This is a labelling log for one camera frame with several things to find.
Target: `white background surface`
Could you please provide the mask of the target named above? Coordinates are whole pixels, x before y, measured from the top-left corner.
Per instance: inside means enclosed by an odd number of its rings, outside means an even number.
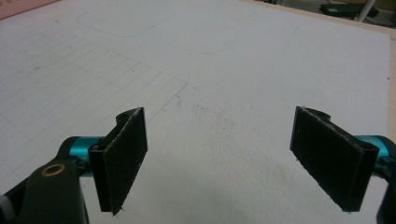
[[[72,135],[144,106],[149,152],[116,217],[91,223],[375,223],[346,214],[289,150],[297,105],[387,130],[389,37],[236,0],[77,1],[0,21],[0,190]]]

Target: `pink object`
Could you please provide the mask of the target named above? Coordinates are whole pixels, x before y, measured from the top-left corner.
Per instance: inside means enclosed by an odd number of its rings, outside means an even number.
[[[59,0],[0,0],[0,20]]]

